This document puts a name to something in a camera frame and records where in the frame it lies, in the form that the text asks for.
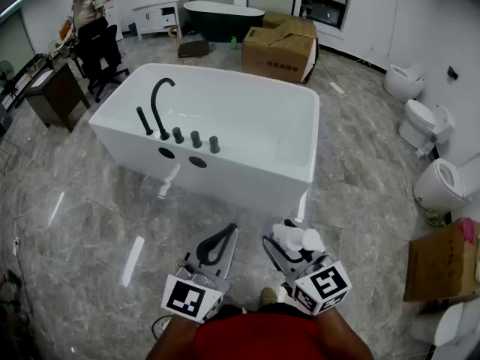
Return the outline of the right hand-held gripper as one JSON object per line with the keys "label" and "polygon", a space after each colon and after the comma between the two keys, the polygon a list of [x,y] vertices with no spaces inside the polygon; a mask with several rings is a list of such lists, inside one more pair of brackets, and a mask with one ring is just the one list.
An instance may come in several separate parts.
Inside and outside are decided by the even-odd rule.
{"label": "right hand-held gripper", "polygon": [[[296,226],[291,220],[284,225]],[[264,235],[262,246],[274,267],[286,277],[283,288],[295,306],[312,316],[333,308],[352,289],[352,284],[340,261],[334,261],[329,254],[301,249],[299,252],[285,251],[272,237]],[[313,262],[314,252],[323,254]]]}

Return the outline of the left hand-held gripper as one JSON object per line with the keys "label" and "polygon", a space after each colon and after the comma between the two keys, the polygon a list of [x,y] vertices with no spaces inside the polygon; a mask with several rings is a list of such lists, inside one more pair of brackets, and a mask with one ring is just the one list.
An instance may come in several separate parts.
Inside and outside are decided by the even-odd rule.
{"label": "left hand-held gripper", "polygon": [[223,278],[230,270],[238,235],[238,227],[228,225],[192,237],[183,260],[175,264],[175,274],[167,277],[161,307],[195,323],[212,317],[230,289]]}

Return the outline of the small white bottle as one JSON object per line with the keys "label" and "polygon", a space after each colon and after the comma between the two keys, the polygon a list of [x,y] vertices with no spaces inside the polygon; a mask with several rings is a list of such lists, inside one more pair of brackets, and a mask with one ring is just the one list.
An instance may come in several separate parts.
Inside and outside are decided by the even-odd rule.
{"label": "small white bottle", "polygon": [[299,252],[301,249],[320,253],[326,251],[320,234],[311,228],[301,229],[277,223],[273,225],[273,240],[288,252]]}

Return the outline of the white rectangular bathtub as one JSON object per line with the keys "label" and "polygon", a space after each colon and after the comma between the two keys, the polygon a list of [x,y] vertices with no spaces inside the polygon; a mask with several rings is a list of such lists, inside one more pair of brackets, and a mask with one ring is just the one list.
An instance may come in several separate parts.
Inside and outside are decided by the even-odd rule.
{"label": "white rectangular bathtub", "polygon": [[[162,78],[157,109],[168,140],[151,109],[151,93]],[[142,107],[154,131],[147,136],[137,115]],[[284,216],[314,178],[320,99],[302,85],[209,67],[144,64],[100,106],[90,126],[115,162],[159,179],[176,164],[172,185]],[[177,144],[173,128],[184,142]],[[202,140],[194,148],[191,132]],[[212,154],[209,138],[218,138]]]}

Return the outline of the person's right forearm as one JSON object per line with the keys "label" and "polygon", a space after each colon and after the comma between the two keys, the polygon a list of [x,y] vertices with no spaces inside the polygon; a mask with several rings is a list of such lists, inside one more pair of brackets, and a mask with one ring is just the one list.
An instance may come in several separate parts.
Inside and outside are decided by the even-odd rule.
{"label": "person's right forearm", "polygon": [[369,347],[335,307],[313,316],[312,321],[326,360],[374,360]]}

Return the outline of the person's left forearm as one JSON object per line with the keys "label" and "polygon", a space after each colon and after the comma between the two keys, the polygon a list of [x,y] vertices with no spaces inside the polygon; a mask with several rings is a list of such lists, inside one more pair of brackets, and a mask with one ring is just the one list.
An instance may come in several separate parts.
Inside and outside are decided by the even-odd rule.
{"label": "person's left forearm", "polygon": [[145,360],[180,360],[194,345],[198,324],[183,316],[174,316]]}

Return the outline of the dark green oval bathtub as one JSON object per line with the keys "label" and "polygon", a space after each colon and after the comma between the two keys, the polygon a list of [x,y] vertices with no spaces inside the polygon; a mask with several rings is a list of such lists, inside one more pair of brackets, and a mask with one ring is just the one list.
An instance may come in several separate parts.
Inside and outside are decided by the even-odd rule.
{"label": "dark green oval bathtub", "polygon": [[251,27],[262,27],[265,12],[213,1],[189,1],[184,4],[190,22],[207,41],[229,43],[234,37],[241,43]]}

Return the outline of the person's tan shoe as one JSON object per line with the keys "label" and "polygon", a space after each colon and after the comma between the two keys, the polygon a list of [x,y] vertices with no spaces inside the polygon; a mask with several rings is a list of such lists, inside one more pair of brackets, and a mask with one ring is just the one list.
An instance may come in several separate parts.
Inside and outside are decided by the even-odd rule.
{"label": "person's tan shoe", "polygon": [[278,297],[276,292],[270,288],[263,288],[260,297],[259,297],[259,308],[262,308],[266,305],[271,305],[278,302]]}

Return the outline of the black hand shower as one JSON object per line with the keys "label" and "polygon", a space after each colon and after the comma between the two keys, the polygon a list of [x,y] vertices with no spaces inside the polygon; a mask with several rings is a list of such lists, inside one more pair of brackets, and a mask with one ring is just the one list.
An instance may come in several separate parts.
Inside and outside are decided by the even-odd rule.
{"label": "black hand shower", "polygon": [[136,108],[136,112],[137,112],[137,115],[139,116],[139,119],[140,119],[140,121],[141,121],[141,123],[142,123],[142,126],[143,126],[144,129],[145,129],[145,134],[146,134],[147,136],[151,136],[151,135],[154,133],[154,131],[153,131],[152,128],[150,127],[150,125],[149,125],[149,123],[148,123],[148,121],[147,121],[147,119],[146,119],[146,116],[145,116],[145,114],[144,114],[144,112],[143,112],[142,107],[141,107],[141,106],[138,106],[138,107]]}

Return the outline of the cardboard box with pink tape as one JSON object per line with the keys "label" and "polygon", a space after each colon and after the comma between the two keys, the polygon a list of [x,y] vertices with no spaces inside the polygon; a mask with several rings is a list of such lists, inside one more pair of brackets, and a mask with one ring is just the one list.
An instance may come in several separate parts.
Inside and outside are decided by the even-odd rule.
{"label": "cardboard box with pink tape", "polygon": [[405,302],[469,296],[480,290],[480,223],[469,217],[409,242]]}

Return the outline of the white open-lid toilet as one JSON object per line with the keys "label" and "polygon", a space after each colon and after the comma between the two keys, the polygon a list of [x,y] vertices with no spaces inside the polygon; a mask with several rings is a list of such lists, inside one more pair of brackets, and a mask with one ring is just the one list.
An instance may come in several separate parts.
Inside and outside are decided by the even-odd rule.
{"label": "white open-lid toilet", "polygon": [[445,159],[433,161],[413,188],[415,200],[424,209],[453,212],[480,191],[480,153],[456,166]]}

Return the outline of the large open cardboard box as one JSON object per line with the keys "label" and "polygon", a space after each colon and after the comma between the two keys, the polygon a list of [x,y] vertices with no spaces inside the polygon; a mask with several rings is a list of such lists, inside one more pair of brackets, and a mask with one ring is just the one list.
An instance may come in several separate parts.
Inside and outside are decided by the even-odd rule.
{"label": "large open cardboard box", "polygon": [[317,62],[317,50],[317,31],[312,22],[252,27],[242,42],[241,69],[261,77],[306,83]]}

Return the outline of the brown stool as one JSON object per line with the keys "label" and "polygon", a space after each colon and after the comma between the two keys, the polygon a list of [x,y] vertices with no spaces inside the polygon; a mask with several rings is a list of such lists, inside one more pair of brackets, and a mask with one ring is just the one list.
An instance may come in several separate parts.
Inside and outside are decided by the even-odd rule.
{"label": "brown stool", "polygon": [[195,40],[181,43],[177,49],[177,56],[180,59],[184,58],[199,58],[207,56],[216,49],[213,43],[207,40]]}

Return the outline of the white vanity cabinet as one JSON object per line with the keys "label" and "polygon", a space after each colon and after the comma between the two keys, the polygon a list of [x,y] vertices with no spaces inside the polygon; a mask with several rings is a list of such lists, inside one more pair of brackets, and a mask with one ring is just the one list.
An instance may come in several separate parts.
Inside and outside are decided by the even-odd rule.
{"label": "white vanity cabinet", "polygon": [[189,0],[150,0],[133,8],[133,18],[137,36],[141,41],[143,35],[154,33],[176,33],[183,37],[182,27],[188,18],[184,5]]}

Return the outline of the ceiling light strip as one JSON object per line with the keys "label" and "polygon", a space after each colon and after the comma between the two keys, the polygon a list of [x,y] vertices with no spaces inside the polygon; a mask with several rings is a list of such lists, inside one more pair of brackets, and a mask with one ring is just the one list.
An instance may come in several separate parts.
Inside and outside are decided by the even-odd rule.
{"label": "ceiling light strip", "polygon": [[18,5],[20,5],[24,0],[15,0],[12,2],[10,5],[8,5],[1,13],[0,17],[4,17],[7,14],[9,14],[11,11],[13,11]]}

